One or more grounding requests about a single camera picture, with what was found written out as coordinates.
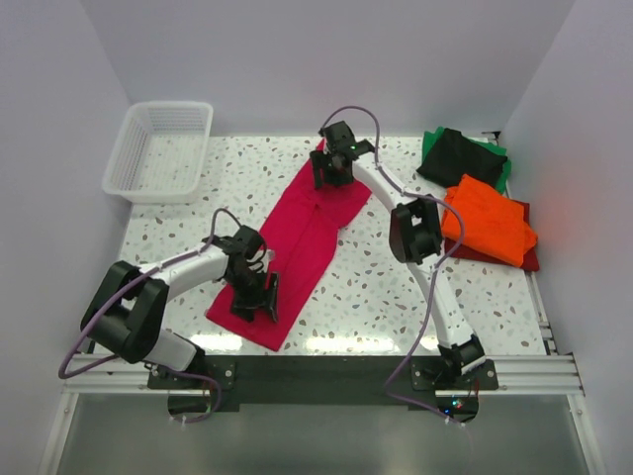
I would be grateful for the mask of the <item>crimson pink t shirt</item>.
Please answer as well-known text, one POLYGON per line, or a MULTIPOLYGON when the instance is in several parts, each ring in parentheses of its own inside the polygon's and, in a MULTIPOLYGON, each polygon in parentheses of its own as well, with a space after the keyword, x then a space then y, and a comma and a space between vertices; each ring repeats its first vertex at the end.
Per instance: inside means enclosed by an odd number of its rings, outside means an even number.
POLYGON ((210 322, 270 350, 283 345, 304 304, 333 260, 339 231, 348 226, 371 196, 356 181, 341 187, 314 186, 312 165, 306 161, 286 187, 260 233, 275 253, 270 269, 279 274, 274 323, 257 311, 249 323, 230 311, 234 291, 225 288, 206 313, 210 322))

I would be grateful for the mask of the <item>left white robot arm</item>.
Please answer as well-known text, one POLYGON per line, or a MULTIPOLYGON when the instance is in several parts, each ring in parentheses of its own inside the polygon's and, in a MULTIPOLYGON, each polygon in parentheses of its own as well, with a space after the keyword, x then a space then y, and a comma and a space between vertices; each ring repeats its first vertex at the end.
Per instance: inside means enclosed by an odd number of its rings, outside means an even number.
POLYGON ((252 323, 262 311, 277 323, 279 274, 270 271, 268 263, 263 236, 247 226, 231 237, 210 237, 197 249, 146 267, 120 260, 106 273, 81 330, 125 362, 168 368, 181 387, 194 388, 208 372, 205 352, 162 327, 167 303, 203 283, 223 281, 232 292, 232 315, 252 323))

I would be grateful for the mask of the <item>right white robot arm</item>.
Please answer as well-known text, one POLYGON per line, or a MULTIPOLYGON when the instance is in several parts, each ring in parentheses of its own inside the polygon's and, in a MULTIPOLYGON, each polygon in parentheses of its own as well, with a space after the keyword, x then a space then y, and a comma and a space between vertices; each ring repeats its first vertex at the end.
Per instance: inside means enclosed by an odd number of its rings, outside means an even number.
POLYGON ((395 259, 407 266, 422 291, 438 341, 437 379, 454 389, 464 388, 486 361, 483 346, 467 322, 447 279, 439 266, 446 255, 441 251, 438 207, 431 195, 408 192, 404 184, 378 159, 378 148, 355 138, 343 122, 324 125, 318 131, 323 149, 311 153, 315 188, 365 185, 390 212, 389 246, 395 259))

